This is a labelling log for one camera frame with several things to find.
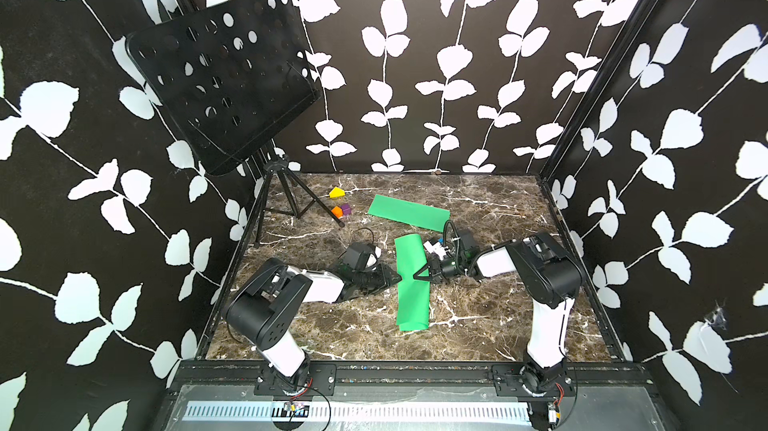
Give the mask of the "green rectangular paper sheet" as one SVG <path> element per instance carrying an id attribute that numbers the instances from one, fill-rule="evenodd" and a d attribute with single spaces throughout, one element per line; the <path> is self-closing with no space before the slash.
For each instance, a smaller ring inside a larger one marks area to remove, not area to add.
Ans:
<path id="1" fill-rule="evenodd" d="M 374 197 L 368 214 L 436 232 L 442 232 L 450 220 L 448 210 L 383 195 Z"/>

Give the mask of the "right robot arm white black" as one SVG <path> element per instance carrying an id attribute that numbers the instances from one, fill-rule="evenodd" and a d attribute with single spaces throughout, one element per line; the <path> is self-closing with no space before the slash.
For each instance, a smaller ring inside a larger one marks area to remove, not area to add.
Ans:
<path id="1" fill-rule="evenodd" d="M 426 262 L 408 277 L 429 283 L 459 276 L 475 280 L 514 273 L 533 302 L 533 319 L 519 381 L 531 396 L 541 397 L 566 375 L 565 338 L 569 315 L 583 283 L 571 253 L 546 232 L 493 245 L 477 246 L 468 230 L 442 238 Z"/>

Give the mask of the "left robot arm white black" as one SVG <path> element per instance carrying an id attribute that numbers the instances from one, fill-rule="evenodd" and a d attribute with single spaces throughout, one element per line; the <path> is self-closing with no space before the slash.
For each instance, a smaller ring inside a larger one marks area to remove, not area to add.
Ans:
<path id="1" fill-rule="evenodd" d="M 270 258 L 235 293 L 224 319 L 256 347 L 276 372 L 284 392 L 297 396 L 312 381 L 310 358 L 289 331 L 300 307 L 375 295 L 401 280 L 390 266 L 378 262 L 365 262 L 356 269 L 340 260 L 330 270 L 310 271 Z"/>

